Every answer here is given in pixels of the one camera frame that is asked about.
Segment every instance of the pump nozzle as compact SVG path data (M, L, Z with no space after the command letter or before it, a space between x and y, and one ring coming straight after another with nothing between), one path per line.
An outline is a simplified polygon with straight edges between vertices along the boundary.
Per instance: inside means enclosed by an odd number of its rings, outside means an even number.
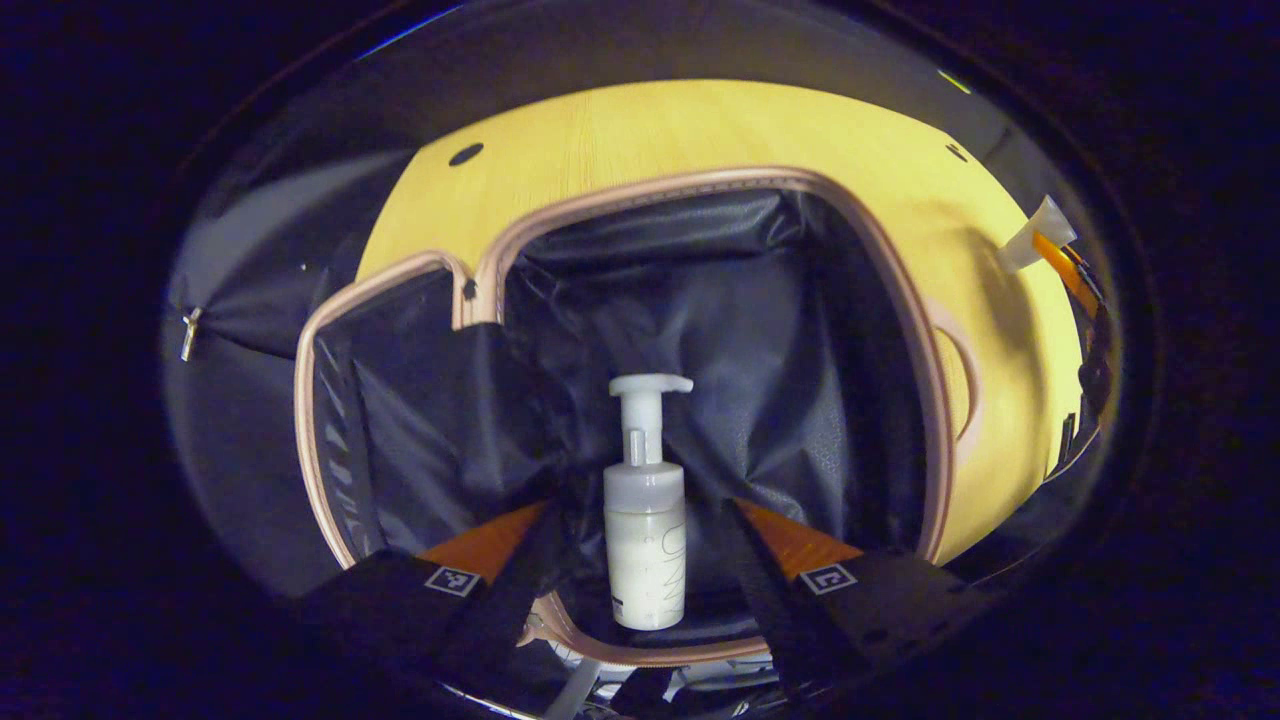
M662 393L692 389L694 380L663 373L609 380L609 395L622 397L622 456L627 465L662 462Z

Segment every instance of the foam pump bottle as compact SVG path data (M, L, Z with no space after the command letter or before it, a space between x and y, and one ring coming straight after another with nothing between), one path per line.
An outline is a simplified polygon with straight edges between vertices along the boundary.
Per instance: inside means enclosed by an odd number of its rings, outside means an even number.
M622 462L604 469L604 544L613 619L660 630L685 616L685 469L662 460L662 393L689 392L680 375L622 375Z

